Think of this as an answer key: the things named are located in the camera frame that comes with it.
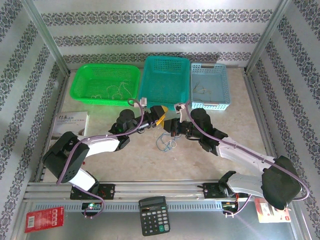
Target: calculator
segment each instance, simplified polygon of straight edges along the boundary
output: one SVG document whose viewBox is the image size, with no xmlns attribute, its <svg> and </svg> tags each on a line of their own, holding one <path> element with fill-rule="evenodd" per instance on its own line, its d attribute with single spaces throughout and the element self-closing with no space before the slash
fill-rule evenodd
<svg viewBox="0 0 320 240">
<path fill-rule="evenodd" d="M 164 196 L 154 196 L 139 201 L 143 236 L 170 232 L 169 215 Z"/>
</svg>

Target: plastic basket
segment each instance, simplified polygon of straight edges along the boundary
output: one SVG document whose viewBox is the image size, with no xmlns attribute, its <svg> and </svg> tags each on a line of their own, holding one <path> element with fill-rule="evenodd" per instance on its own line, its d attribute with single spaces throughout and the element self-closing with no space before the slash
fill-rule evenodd
<svg viewBox="0 0 320 240">
<path fill-rule="evenodd" d="M 226 65 L 191 64 L 191 101 L 193 109 L 226 110 L 231 103 Z"/>
<path fill-rule="evenodd" d="M 147 98 L 147 107 L 166 106 L 189 99 L 190 62 L 186 58 L 148 56 L 145 60 L 139 99 Z"/>
<path fill-rule="evenodd" d="M 89 63 L 74 77 L 70 95 L 85 104 L 128 106 L 138 94 L 140 70 L 131 65 Z"/>
</svg>

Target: robotic arm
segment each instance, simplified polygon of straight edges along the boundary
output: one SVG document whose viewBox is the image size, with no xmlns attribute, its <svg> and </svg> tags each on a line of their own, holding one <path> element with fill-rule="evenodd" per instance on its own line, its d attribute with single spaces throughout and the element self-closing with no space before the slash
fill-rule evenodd
<svg viewBox="0 0 320 240">
<path fill-rule="evenodd" d="M 177 113 L 181 113 L 180 118 L 164 120 L 167 108 L 163 106 L 153 106 L 150 112 L 145 111 L 142 116 L 142 124 L 137 128 L 141 121 L 141 116 L 135 117 L 130 109 L 123 110 L 116 123 L 109 130 L 112 134 L 123 133 L 143 133 L 144 130 L 156 127 L 159 124 L 171 134 L 171 136 L 185 135 L 189 140 L 198 141 L 201 147 L 216 156 L 230 159 L 239 164 L 245 165 L 254 173 L 254 176 L 242 175 L 234 171 L 226 173 L 219 181 L 219 195 L 229 197 L 234 193 L 247 193 L 264 197 L 272 206 L 279 210 L 283 210 L 301 191 L 299 182 L 274 165 L 278 165 L 290 173 L 297 176 L 297 173 L 290 162 L 284 156 L 275 159 L 255 152 L 246 148 L 230 138 L 226 133 L 213 128 L 210 116 L 202 108 L 194 109 L 190 115 L 195 123 L 209 136 L 213 136 L 218 140 L 211 139 L 204 135 L 196 128 L 196 126 L 185 119 L 185 106 L 178 104 Z M 67 158 L 80 140 L 72 132 L 66 132 L 61 138 L 50 148 L 50 150 L 42 158 L 44 165 L 59 178 L 65 167 Z M 88 172 L 81 169 L 82 162 L 90 155 L 102 152 L 115 152 L 123 149 L 130 142 L 127 135 L 118 137 L 107 136 L 105 139 L 90 140 L 80 143 L 71 157 L 71 161 L 62 178 L 62 183 L 71 183 L 81 189 L 92 194 L 97 194 L 99 182 Z"/>
</svg>

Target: green basket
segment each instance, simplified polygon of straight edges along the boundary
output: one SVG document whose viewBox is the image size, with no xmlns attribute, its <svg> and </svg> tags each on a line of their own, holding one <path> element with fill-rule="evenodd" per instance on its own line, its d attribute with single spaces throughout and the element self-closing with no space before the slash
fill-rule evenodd
<svg viewBox="0 0 320 240">
<path fill-rule="evenodd" d="M 121 64 L 89 63 L 75 74 L 70 96 L 85 104 L 129 106 L 137 98 L 139 68 Z"/>
</svg>

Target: teal basket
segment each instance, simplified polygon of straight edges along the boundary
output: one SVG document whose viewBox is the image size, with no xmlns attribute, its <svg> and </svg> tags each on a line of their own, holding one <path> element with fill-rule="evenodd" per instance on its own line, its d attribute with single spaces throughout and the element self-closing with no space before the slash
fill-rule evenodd
<svg viewBox="0 0 320 240">
<path fill-rule="evenodd" d="M 85 104 L 129 106 L 138 95 L 139 68 L 131 65 L 89 63 L 76 71 L 70 96 Z"/>
<path fill-rule="evenodd" d="M 190 61 L 172 56 L 148 56 L 145 60 L 138 98 L 147 98 L 147 107 L 166 106 L 189 99 Z"/>
</svg>

